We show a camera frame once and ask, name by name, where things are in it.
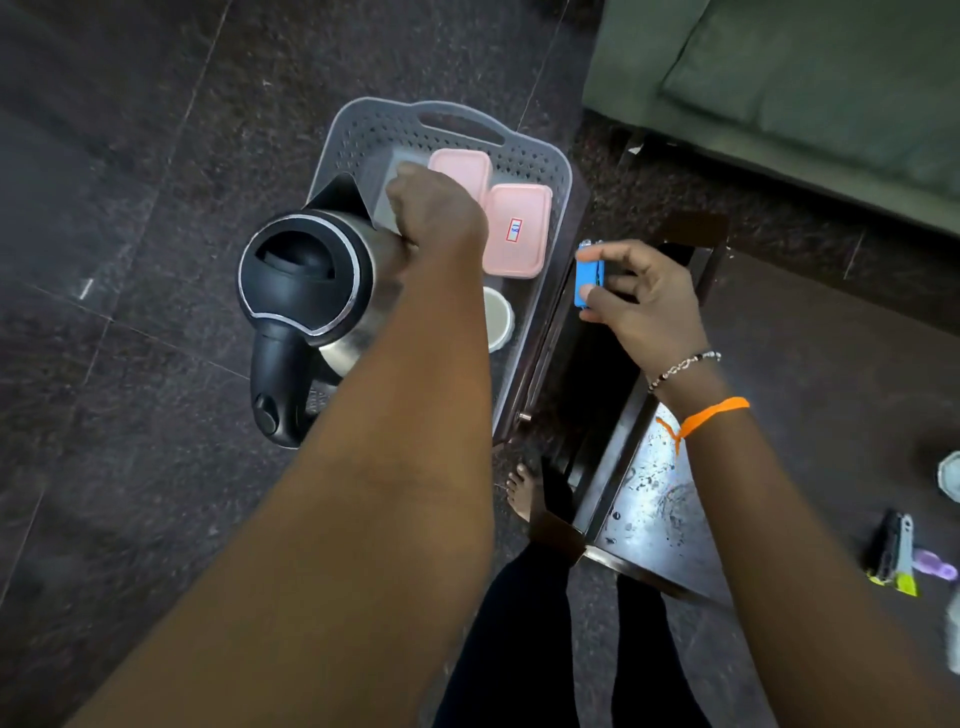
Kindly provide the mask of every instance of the white cup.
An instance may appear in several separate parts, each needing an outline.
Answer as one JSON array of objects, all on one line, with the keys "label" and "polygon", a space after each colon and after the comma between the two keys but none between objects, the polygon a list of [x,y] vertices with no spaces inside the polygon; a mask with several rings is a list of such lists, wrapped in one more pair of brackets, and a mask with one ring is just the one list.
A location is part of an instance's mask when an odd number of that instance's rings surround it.
[{"label": "white cup", "polygon": [[503,294],[484,286],[483,308],[487,314],[487,348],[502,349],[514,333],[514,310]]}]

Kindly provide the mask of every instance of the pink lid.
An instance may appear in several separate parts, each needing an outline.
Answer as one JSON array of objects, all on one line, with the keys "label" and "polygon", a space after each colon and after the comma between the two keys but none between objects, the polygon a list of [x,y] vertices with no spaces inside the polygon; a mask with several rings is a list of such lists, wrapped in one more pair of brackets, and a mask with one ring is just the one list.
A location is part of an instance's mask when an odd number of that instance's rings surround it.
[{"label": "pink lid", "polygon": [[531,279],[543,267],[553,191],[542,184],[498,184],[484,210],[490,235],[483,269],[491,276]]},{"label": "pink lid", "polygon": [[470,149],[438,149],[430,155],[427,169],[443,172],[460,183],[470,197],[483,205],[490,184],[492,165],[486,152]]}]

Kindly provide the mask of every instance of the electric kettle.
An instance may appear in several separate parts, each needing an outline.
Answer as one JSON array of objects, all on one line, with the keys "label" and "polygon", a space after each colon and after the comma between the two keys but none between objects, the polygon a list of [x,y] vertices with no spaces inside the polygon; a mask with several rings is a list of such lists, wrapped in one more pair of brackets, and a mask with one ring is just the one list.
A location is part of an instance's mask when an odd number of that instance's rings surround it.
[{"label": "electric kettle", "polygon": [[253,418],[296,448],[313,424],[315,380],[339,384],[402,290],[403,239],[374,226],[356,181],[335,177],[306,207],[267,222],[237,267],[240,306],[253,325]]}]

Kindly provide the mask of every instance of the orange wristband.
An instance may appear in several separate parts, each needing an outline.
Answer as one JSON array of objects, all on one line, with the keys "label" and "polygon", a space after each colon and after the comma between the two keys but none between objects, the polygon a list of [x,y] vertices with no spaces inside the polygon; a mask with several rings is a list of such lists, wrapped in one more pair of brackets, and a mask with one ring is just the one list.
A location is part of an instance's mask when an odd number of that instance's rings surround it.
[{"label": "orange wristband", "polygon": [[670,437],[673,438],[674,444],[677,446],[677,454],[680,454],[680,441],[689,435],[693,430],[702,425],[704,422],[709,420],[713,415],[719,415],[721,412],[730,412],[732,409],[748,409],[750,403],[744,400],[742,397],[730,397],[727,400],[723,400],[719,404],[714,404],[712,407],[701,410],[695,415],[690,415],[684,420],[684,423],[680,425],[680,432],[674,432],[673,427],[668,425],[663,419],[657,417],[657,422],[663,425],[666,428],[666,431],[670,433]]}]

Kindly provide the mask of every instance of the foot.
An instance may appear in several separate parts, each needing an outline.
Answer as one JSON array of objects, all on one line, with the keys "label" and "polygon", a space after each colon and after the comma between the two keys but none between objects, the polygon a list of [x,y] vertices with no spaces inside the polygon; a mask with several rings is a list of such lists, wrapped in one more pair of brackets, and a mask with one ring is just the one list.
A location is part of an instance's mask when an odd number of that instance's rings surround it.
[{"label": "foot", "polygon": [[507,476],[507,502],[516,514],[530,521],[530,508],[534,502],[534,486],[537,478],[523,463],[518,463],[516,472]]}]

